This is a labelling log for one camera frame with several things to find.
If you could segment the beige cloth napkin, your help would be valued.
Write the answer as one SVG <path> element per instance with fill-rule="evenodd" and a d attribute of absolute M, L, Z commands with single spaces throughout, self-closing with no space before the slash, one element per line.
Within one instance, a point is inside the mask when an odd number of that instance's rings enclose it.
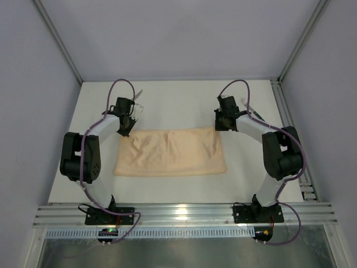
<path fill-rule="evenodd" d="M 226 163 L 214 127 L 133 131 L 119 142 L 115 176 L 171 177 L 223 174 Z"/>

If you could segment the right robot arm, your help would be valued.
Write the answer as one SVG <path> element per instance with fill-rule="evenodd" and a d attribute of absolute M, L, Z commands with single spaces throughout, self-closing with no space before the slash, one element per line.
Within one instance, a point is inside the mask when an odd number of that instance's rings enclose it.
<path fill-rule="evenodd" d="M 267 172 L 263 184 L 250 204 L 234 203 L 235 223 L 283 223 L 278 198 L 287 181 L 298 175 L 304 165 L 301 145 L 294 127 L 269 125 L 251 110 L 241 111 L 233 96 L 218 96 L 215 112 L 216 131 L 243 133 L 260 142 Z"/>

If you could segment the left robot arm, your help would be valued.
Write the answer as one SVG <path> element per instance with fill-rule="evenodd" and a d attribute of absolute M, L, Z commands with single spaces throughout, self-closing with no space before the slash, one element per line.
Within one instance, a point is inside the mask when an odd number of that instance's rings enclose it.
<path fill-rule="evenodd" d="M 128 137 L 144 107 L 132 99 L 118 97 L 100 119 L 83 132 L 68 132 L 62 143 L 60 173 L 83 190 L 95 209 L 117 215 L 115 198 L 99 175 L 102 168 L 100 145 L 114 133 Z"/>

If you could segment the right controller board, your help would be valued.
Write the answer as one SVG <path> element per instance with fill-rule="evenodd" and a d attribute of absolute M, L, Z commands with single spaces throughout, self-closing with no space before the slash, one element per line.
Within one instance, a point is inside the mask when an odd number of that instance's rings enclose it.
<path fill-rule="evenodd" d="M 255 243 L 262 243 L 267 245 L 273 237 L 273 229 L 271 228 L 256 228 L 254 230 L 253 239 Z"/>

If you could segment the controller board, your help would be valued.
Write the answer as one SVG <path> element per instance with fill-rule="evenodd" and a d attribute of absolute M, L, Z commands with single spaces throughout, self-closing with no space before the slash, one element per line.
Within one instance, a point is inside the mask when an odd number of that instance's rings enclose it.
<path fill-rule="evenodd" d="M 271 228 L 256 228 L 254 230 L 253 239 L 255 243 L 262 243 L 267 245 L 273 237 L 273 229 Z"/>
<path fill-rule="evenodd" d="M 118 238 L 118 230 L 116 228 L 104 228 L 97 234 L 97 240 L 102 246 L 111 245 Z"/>

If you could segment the green handled knife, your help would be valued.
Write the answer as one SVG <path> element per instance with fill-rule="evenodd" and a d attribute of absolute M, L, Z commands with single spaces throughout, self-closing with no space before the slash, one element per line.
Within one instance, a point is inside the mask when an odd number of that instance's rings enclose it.
<path fill-rule="evenodd" d="M 143 93 L 143 90 L 140 90 L 134 97 L 134 100 L 138 99 L 139 96 Z"/>

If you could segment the green handled fork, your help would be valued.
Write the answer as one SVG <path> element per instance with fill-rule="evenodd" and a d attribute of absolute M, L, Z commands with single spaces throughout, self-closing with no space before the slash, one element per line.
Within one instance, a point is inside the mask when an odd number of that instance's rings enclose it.
<path fill-rule="evenodd" d="M 245 107 L 245 108 L 247 108 L 248 107 L 248 102 L 247 102 L 247 100 L 245 99 L 245 98 L 241 98 L 240 99 L 241 100 L 241 103 L 243 104 L 243 106 Z M 249 107 L 249 111 L 252 113 L 252 114 L 254 114 L 254 116 L 255 117 L 257 117 L 259 120 L 261 120 L 261 121 L 265 121 L 264 119 L 263 119 L 263 117 L 255 110 L 255 109 L 253 109 L 251 106 Z"/>

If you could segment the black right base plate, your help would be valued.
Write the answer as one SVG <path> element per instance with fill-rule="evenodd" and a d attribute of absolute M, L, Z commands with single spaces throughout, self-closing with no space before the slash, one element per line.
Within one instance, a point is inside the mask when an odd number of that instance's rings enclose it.
<path fill-rule="evenodd" d="M 233 205 L 234 223 L 283 223 L 284 216 L 280 205 L 255 207 L 253 205 Z"/>

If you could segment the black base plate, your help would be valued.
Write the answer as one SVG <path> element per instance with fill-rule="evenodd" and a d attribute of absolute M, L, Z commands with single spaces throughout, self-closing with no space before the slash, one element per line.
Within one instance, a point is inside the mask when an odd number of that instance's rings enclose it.
<path fill-rule="evenodd" d="M 106 213 L 99 208 L 90 207 L 86 211 L 85 225 L 126 225 L 132 226 L 134 224 L 134 216 L 117 216 Z"/>
<path fill-rule="evenodd" d="M 284 216 L 280 205 L 255 207 L 253 205 L 233 205 L 234 223 L 283 223 Z"/>

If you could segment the front aluminium rail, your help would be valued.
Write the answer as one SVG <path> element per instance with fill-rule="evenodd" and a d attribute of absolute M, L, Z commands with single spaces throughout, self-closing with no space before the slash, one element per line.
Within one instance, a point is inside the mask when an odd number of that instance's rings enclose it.
<path fill-rule="evenodd" d="M 234 226 L 232 204 L 118 204 L 141 213 L 140 227 Z M 338 224 L 332 205 L 326 202 L 291 203 L 303 225 Z M 40 206 L 33 220 L 34 228 L 84 227 L 85 214 L 77 203 Z"/>

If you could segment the aluminium frame rail right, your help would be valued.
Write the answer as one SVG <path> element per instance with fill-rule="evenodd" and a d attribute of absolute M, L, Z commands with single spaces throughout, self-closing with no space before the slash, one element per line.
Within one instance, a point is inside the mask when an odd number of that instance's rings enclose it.
<path fill-rule="evenodd" d="M 290 139 L 290 142 L 287 143 L 287 150 L 283 151 L 282 155 L 287 156 L 289 160 L 297 160 L 298 162 L 298 170 L 281 179 L 281 186 L 278 188 L 275 198 L 278 199 L 289 183 L 297 181 L 299 182 L 303 201 L 318 202 L 319 199 L 311 181 L 311 174 L 307 168 L 306 154 L 302 148 L 297 130 L 295 129 L 282 87 L 277 80 L 271 80 L 271 87 L 282 121 L 282 127 L 274 126 L 273 129 L 278 131 L 280 136 L 287 135 L 287 138 Z"/>

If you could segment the left rear aluminium post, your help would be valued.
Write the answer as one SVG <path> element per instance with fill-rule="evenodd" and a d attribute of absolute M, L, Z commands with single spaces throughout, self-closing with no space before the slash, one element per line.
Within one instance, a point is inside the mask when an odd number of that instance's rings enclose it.
<path fill-rule="evenodd" d="M 34 5 L 38 15 L 40 16 L 43 24 L 47 28 L 51 38 L 53 39 L 56 47 L 58 48 L 60 54 L 66 61 L 69 69 L 71 70 L 72 74 L 76 78 L 77 82 L 82 85 L 83 84 L 83 79 L 80 75 L 80 72 L 78 71 L 77 67 L 75 66 L 75 63 L 69 54 L 58 30 L 56 29 L 51 17 L 49 16 L 44 4 L 40 0 L 32 0 L 32 4 Z"/>

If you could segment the aluminium post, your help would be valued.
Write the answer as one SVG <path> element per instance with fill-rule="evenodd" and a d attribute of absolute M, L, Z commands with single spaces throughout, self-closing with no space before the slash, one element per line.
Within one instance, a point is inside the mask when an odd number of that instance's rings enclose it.
<path fill-rule="evenodd" d="M 58 30 L 56 29 L 51 17 L 49 16 L 44 4 L 40 0 L 32 0 L 32 4 L 34 5 L 38 15 L 40 16 L 43 24 L 47 28 L 51 38 L 53 39 L 56 47 L 58 48 L 60 54 L 66 61 L 69 69 L 71 70 L 72 74 L 76 78 L 77 82 L 82 85 L 83 84 L 83 79 L 80 75 L 80 72 L 78 71 L 77 67 L 75 66 L 75 63 L 69 54 Z"/>
<path fill-rule="evenodd" d="M 321 19 L 330 2 L 330 0 L 319 0 L 317 2 L 316 7 L 313 9 L 312 14 L 310 15 L 279 77 L 277 78 L 280 84 L 284 81 L 289 71 L 293 67 L 295 61 L 297 60 L 298 56 L 302 52 L 306 43 L 308 42 L 310 36 L 312 35 L 314 29 L 316 28 L 319 20 Z"/>

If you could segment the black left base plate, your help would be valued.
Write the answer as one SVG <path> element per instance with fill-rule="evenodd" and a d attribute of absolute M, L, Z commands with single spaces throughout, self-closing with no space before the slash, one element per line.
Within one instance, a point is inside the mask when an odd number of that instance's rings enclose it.
<path fill-rule="evenodd" d="M 85 225 L 126 225 L 132 226 L 134 224 L 134 216 L 117 216 L 106 213 L 99 208 L 90 207 L 86 211 Z"/>

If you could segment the right rear aluminium post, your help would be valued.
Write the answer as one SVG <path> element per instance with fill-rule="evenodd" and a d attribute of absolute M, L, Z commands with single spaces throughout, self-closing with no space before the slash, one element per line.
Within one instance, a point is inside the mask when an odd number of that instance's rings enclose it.
<path fill-rule="evenodd" d="M 308 42 L 310 36 L 312 35 L 314 29 L 316 28 L 319 20 L 321 19 L 330 2 L 330 0 L 319 0 L 317 2 L 316 7 L 313 9 L 312 14 L 310 15 L 279 77 L 277 78 L 280 84 L 284 81 L 289 71 L 293 67 L 295 61 L 297 60 L 298 56 L 302 52 L 306 43 Z"/>

